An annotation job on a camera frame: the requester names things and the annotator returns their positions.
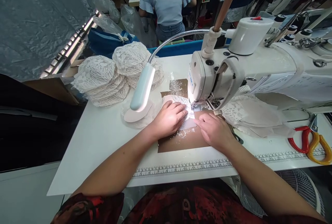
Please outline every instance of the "sewing worker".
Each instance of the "sewing worker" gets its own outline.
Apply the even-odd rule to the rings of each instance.
[[[182,7],[196,6],[196,0],[141,0],[139,3],[140,17],[153,14],[153,8],[157,14],[156,35],[160,41],[185,31],[182,23]]]
[[[88,176],[52,223],[117,223],[124,199],[121,192],[148,149],[180,128],[188,113],[185,107],[166,102],[147,127]],[[156,185],[123,223],[325,223],[289,184],[235,140],[224,120],[202,114],[194,121],[205,141],[229,158],[268,217],[248,212],[231,188],[215,178]]]

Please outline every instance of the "blue bag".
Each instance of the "blue bag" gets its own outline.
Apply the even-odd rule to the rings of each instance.
[[[134,38],[125,30],[121,32],[121,36],[127,37],[127,41],[122,41],[118,35],[109,34],[96,28],[91,28],[88,34],[90,49],[96,55],[103,55],[107,58],[112,58],[114,50],[119,46],[132,43],[133,41],[139,42],[138,38]]]

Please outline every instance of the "jeans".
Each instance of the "jeans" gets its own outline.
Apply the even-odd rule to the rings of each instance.
[[[179,22],[175,25],[171,25],[171,26],[163,26],[161,24],[158,24],[157,29],[156,29],[156,35],[157,38],[160,41],[165,41],[168,38],[171,38],[172,36],[182,33],[185,31],[184,25],[182,22]]]

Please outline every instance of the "fan grille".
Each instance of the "fan grille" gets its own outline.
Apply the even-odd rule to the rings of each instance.
[[[277,171],[276,174],[284,179],[300,196],[317,210],[315,186],[311,184],[306,173],[301,169],[294,169]],[[320,214],[324,217],[325,211],[323,201],[318,191],[317,194],[320,201]],[[261,218],[263,215],[267,215],[244,183],[241,183],[240,187],[240,200],[242,205],[251,213]]]

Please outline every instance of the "measuring tape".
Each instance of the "measuring tape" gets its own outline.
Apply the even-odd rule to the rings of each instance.
[[[323,148],[315,149],[313,154],[317,159],[325,157],[325,151]],[[306,154],[298,153],[297,151],[283,151],[254,156],[264,164],[309,160]],[[132,180],[230,168],[234,167],[228,158],[142,167],[136,169]]]

